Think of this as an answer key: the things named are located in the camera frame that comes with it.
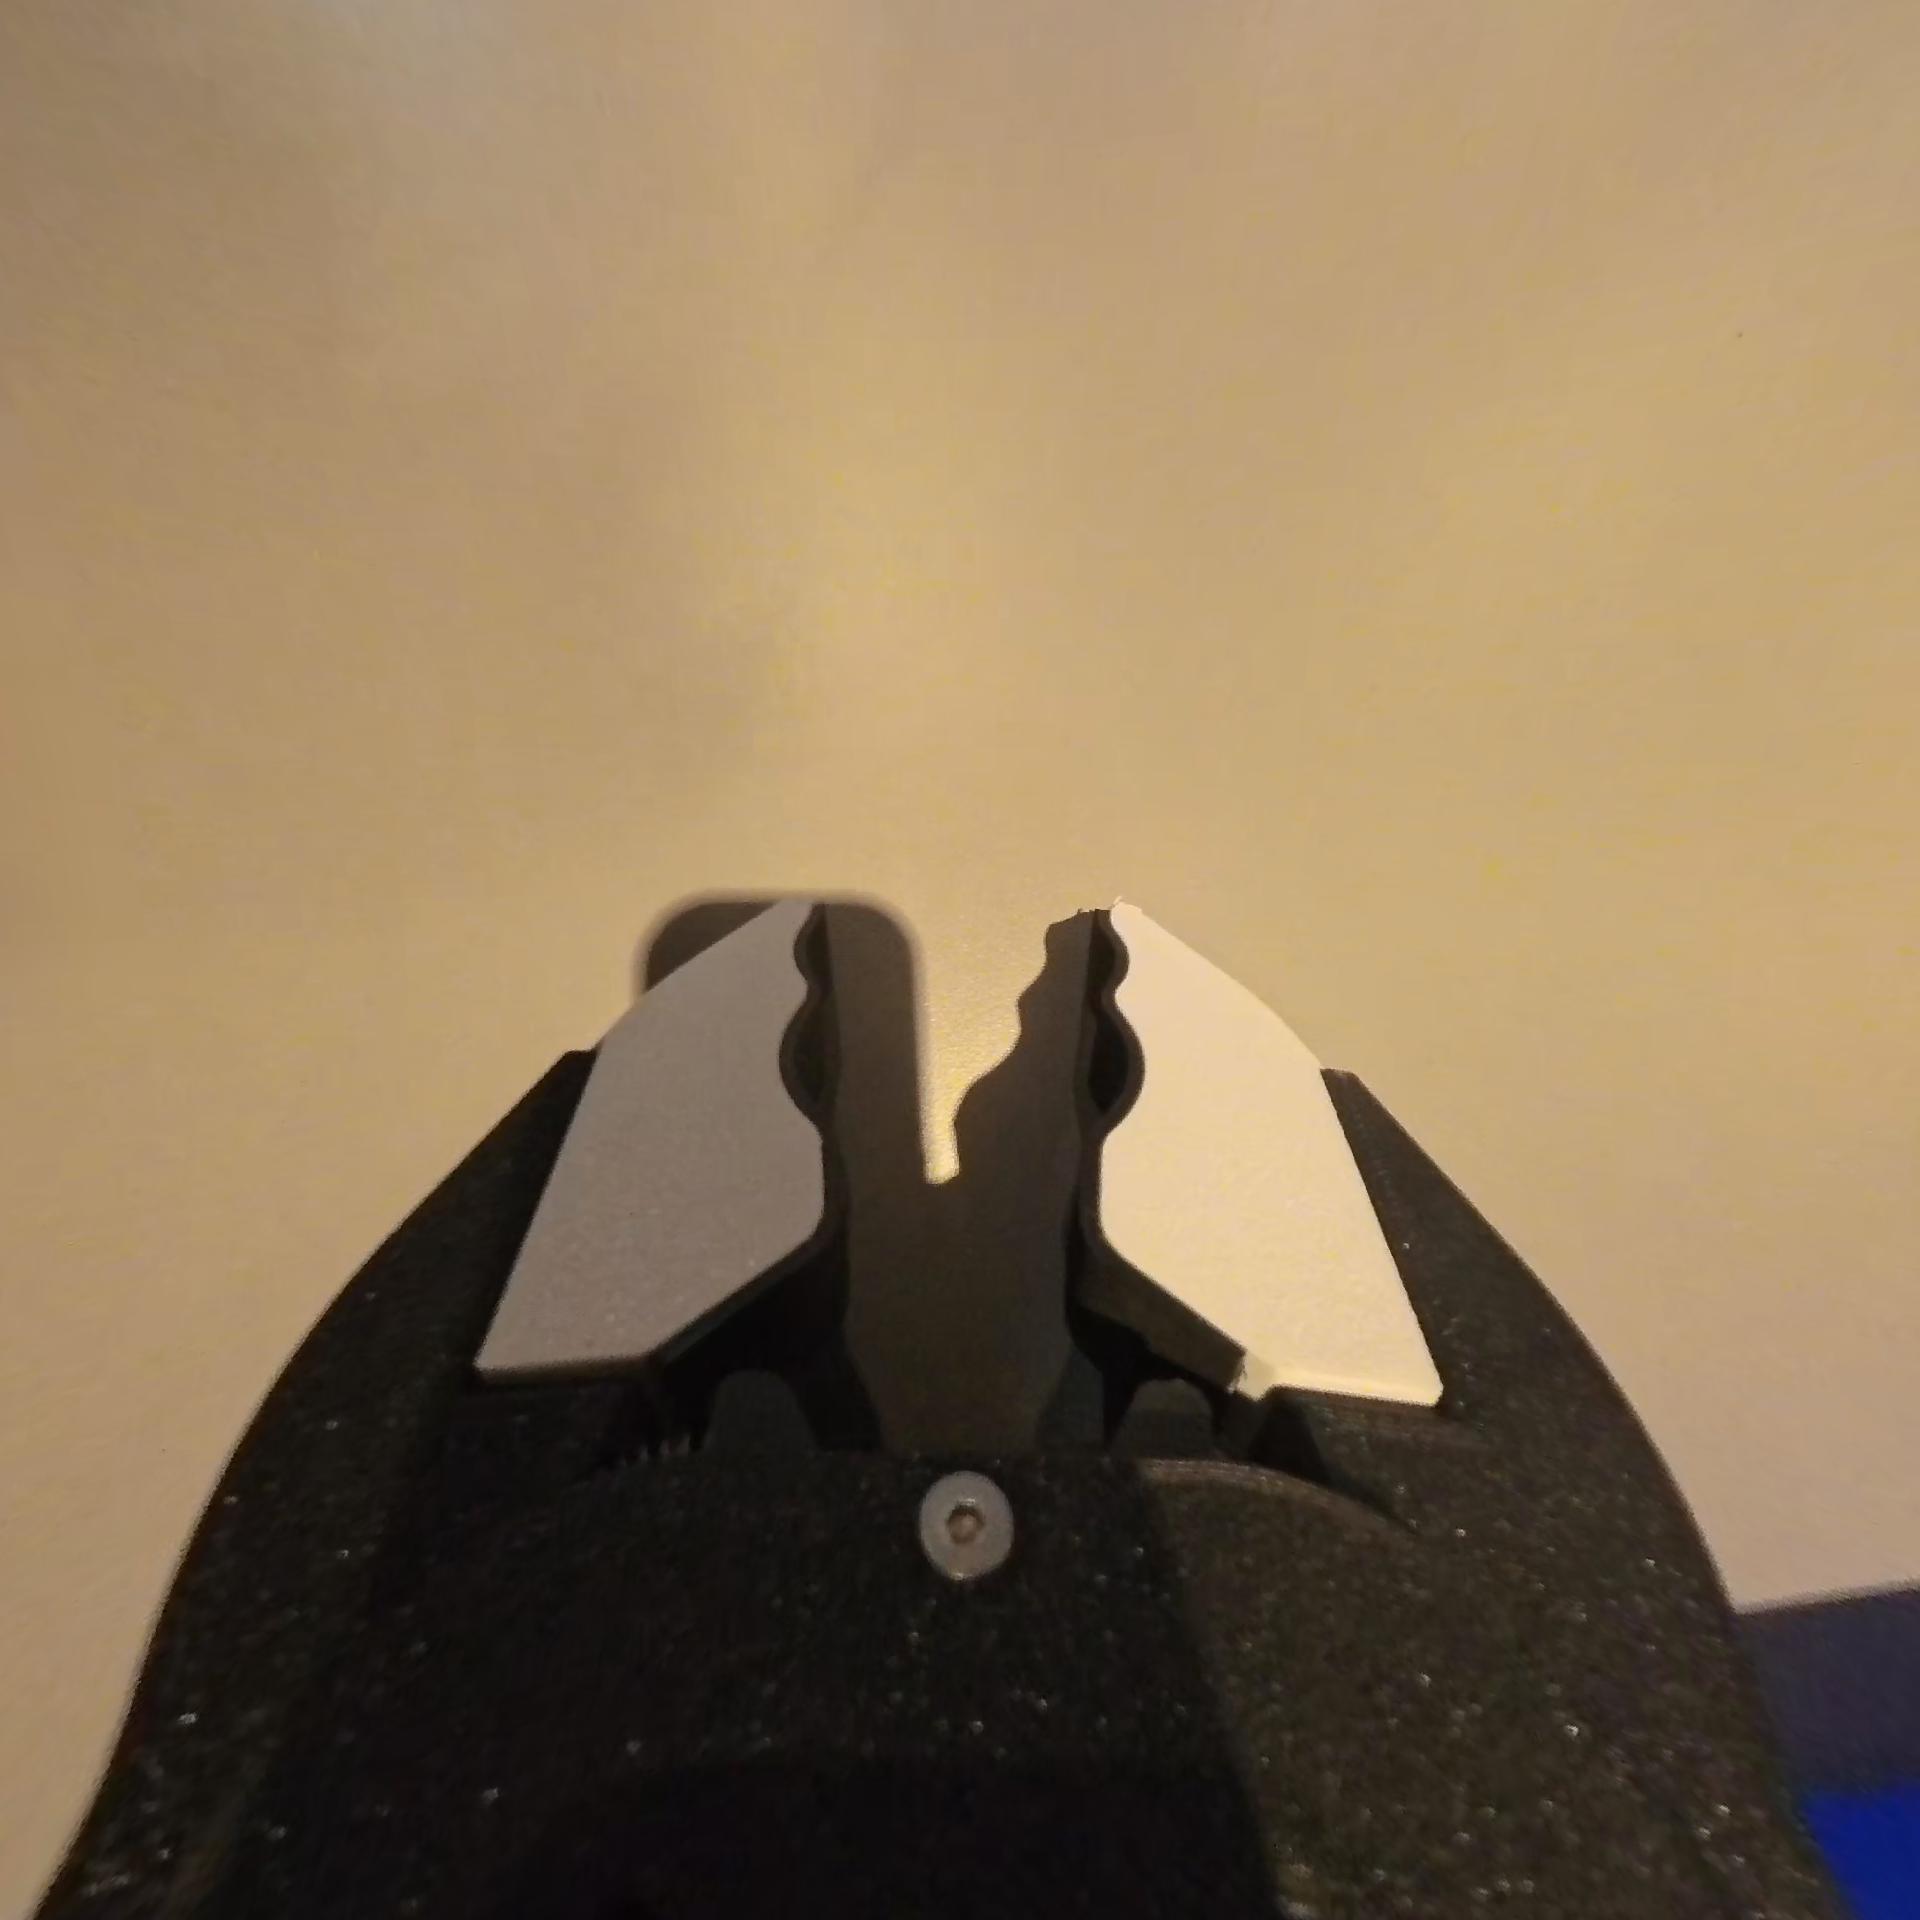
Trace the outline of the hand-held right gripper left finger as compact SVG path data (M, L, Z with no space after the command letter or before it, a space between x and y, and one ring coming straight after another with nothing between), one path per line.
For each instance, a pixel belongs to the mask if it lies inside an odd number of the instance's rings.
M475 1356L494 1384L691 1356L795 1278L836 1213L824 914L768 903L602 1038Z

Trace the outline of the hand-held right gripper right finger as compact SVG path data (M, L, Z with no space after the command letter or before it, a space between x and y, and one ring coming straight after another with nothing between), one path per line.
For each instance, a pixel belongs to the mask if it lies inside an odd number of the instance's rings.
M1445 1384L1324 1064L1135 903L1092 914L1071 1308L1236 1400Z

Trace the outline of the blue plastic bin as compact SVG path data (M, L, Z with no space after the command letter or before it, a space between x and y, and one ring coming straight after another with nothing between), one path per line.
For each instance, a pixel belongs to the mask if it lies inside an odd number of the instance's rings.
M1794 1800L1847 1913L1918 1916L1918 1588L1739 1613Z

